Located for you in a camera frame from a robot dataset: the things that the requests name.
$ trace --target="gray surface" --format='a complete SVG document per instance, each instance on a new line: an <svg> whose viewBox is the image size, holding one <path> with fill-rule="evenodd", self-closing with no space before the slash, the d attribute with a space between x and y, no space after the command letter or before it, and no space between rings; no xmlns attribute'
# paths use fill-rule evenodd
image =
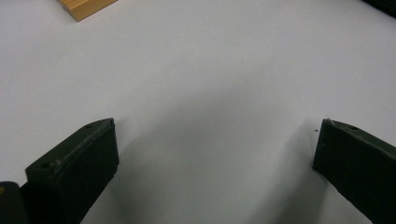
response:
<svg viewBox="0 0 396 224"><path fill-rule="evenodd" d="M310 169L324 118L396 145L396 20L353 0L0 2L0 179L114 117L83 223L370 223Z"/></svg>

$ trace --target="white table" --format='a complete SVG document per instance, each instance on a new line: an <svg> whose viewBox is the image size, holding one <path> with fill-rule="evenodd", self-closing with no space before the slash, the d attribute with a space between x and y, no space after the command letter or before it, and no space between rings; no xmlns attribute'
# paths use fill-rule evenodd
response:
<svg viewBox="0 0 396 224"><path fill-rule="evenodd" d="M83 223L370 223L311 170L322 119L396 145L396 20L358 0L0 2L0 180L116 119Z"/></svg>

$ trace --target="wooden block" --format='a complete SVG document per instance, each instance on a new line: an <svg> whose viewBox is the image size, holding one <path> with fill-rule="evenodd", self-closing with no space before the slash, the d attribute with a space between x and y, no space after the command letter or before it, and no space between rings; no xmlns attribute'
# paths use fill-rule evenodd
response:
<svg viewBox="0 0 396 224"><path fill-rule="evenodd" d="M60 0L64 9L76 20L82 21L117 0Z"/></svg>

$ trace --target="black object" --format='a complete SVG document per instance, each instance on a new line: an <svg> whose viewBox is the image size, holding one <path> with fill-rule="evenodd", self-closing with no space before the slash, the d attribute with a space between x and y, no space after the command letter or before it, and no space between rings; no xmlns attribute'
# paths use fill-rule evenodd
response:
<svg viewBox="0 0 396 224"><path fill-rule="evenodd" d="M363 0L363 1L387 13L388 15L396 18L396 0Z"/></svg>
<svg viewBox="0 0 396 224"><path fill-rule="evenodd" d="M20 214L0 213L0 223L80 223L118 164L114 119L85 125L26 168L21 195L15 183L0 183L0 211L15 207Z"/></svg>
<svg viewBox="0 0 396 224"><path fill-rule="evenodd" d="M325 119L313 168L374 224L396 223L396 147Z"/></svg>

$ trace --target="brown wooden block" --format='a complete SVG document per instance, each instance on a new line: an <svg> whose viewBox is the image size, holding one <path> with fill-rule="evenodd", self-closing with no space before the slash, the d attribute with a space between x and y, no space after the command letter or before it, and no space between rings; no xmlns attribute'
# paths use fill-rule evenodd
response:
<svg viewBox="0 0 396 224"><path fill-rule="evenodd" d="M76 21L82 21L117 0L60 0L64 9Z"/></svg>

